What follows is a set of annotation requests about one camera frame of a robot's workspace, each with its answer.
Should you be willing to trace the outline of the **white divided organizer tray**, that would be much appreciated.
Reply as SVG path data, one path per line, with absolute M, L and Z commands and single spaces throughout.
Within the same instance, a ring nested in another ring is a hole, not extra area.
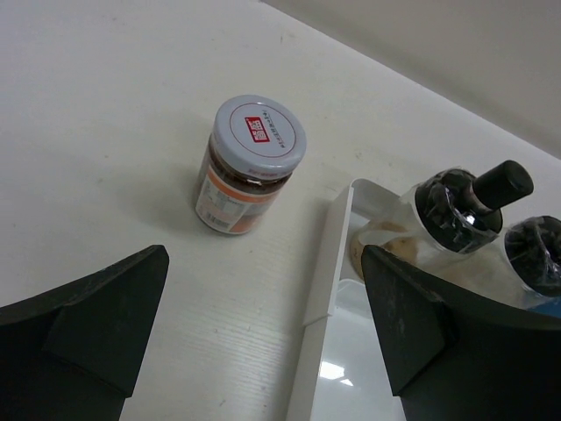
M 390 387 L 365 278 L 349 254 L 356 231 L 399 196 L 358 179 L 330 208 L 304 318 L 291 420 L 408 420 Z M 560 321 L 560 300 L 529 311 Z

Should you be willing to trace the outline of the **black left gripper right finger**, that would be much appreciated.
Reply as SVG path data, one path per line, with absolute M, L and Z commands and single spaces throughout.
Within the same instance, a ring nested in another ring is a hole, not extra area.
M 559 419 L 558 318 L 479 296 L 377 246 L 361 263 L 406 419 Z

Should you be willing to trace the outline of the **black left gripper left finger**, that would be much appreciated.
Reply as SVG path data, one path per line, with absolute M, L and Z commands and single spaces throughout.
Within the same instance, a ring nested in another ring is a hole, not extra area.
M 149 246 L 1 309 L 3 420 L 118 420 L 135 389 L 169 256 Z

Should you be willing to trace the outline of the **white-cap orange-label spice jar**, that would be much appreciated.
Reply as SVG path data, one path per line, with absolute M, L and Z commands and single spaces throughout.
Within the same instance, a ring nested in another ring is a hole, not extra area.
M 272 99 L 235 96 L 217 110 L 195 191 L 195 213 L 228 235 L 251 231 L 307 148 L 296 116 Z

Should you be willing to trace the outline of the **black-cap brown spice bottle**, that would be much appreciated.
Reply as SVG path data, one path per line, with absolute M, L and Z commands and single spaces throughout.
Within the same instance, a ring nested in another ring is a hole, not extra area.
M 349 245 L 352 266 L 363 278 L 365 248 L 380 246 L 436 273 L 493 243 L 503 228 L 502 209 L 533 191 L 529 172 L 516 161 L 504 161 L 480 176 L 445 169 L 383 205 L 356 231 Z

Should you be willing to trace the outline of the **black-cap white powder bottle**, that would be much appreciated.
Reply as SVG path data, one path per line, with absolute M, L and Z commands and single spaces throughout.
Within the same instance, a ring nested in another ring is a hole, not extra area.
M 526 218 L 437 276 L 480 296 L 529 310 L 560 300 L 560 220 Z

